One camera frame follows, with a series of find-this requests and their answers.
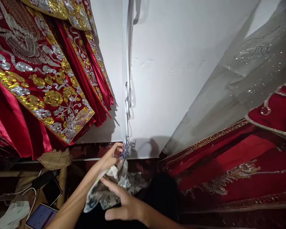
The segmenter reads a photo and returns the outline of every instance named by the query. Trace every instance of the phone screen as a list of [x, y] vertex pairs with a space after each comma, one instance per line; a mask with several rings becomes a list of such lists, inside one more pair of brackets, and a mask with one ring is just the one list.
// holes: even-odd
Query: phone screen
[[56, 213], [56, 210], [40, 204], [25, 224], [33, 229], [43, 229], [51, 222]]
[[51, 206], [55, 203], [58, 197], [61, 195], [61, 189], [57, 183], [57, 181], [52, 179], [49, 181], [43, 188], [42, 191], [44, 193], [45, 198], [48, 201], [48, 205]]

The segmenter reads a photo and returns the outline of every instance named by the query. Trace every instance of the hand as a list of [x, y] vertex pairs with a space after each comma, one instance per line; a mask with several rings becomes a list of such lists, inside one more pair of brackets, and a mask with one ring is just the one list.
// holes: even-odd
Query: hand
[[145, 204], [144, 202], [138, 200], [137, 198], [130, 195], [124, 188], [118, 186], [112, 181], [101, 178], [101, 182], [106, 185], [110, 191], [114, 192], [121, 199], [122, 207], [112, 208], [106, 211], [105, 219], [106, 220], [139, 220], [143, 222], [143, 214]]
[[123, 144], [116, 142], [107, 153], [102, 156], [98, 161], [101, 166], [101, 170], [109, 169], [111, 166], [120, 162], [121, 159], [118, 157], [123, 152]]

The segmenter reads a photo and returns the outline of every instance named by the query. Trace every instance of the red dress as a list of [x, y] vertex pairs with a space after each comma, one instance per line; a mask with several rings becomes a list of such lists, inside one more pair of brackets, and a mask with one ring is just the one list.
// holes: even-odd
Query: red dress
[[286, 84], [246, 119], [158, 162], [177, 182], [181, 222], [286, 228]]

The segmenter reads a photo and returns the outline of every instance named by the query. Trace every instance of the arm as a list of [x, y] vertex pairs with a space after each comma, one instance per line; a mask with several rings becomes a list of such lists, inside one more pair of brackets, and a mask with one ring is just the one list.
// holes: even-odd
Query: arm
[[47, 229], [72, 229], [82, 213], [86, 196], [101, 171], [110, 168], [120, 160], [114, 157], [115, 151], [122, 152], [122, 143], [115, 143], [110, 150], [87, 172], [82, 182], [55, 215]]
[[112, 181], [102, 178], [101, 182], [106, 185], [121, 199], [122, 207], [112, 208], [106, 211], [106, 220], [139, 220], [150, 229], [183, 229], [184, 227], [175, 221], [162, 215], [148, 204], [131, 196], [125, 189], [113, 183]]

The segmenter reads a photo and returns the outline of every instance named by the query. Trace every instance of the black garment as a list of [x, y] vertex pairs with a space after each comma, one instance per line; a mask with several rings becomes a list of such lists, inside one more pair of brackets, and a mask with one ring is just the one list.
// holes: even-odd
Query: black garment
[[[177, 186], [175, 181], [166, 173], [157, 173], [151, 180], [142, 201], [152, 206], [154, 209], [169, 217], [174, 221], [178, 221], [177, 214]], [[76, 223], [75, 228], [138, 228], [146, 229], [147, 227], [137, 220], [105, 220], [105, 212], [101, 205], [98, 204], [92, 211], [82, 213]]]

